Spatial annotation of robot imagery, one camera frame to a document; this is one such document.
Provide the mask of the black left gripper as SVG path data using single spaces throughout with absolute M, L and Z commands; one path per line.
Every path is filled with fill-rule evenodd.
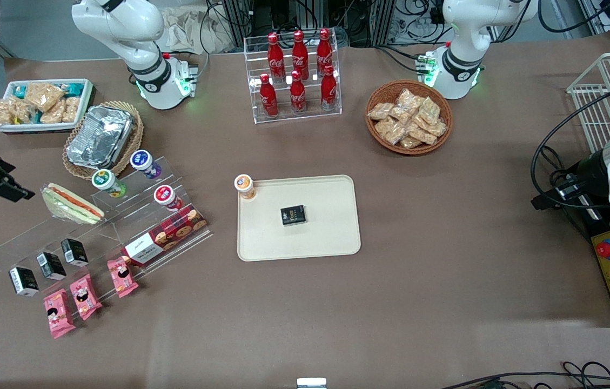
M 603 152 L 591 153 L 566 170 L 554 172 L 553 188 L 555 192 L 538 194 L 531 200 L 535 210 L 608 209 L 608 170 Z

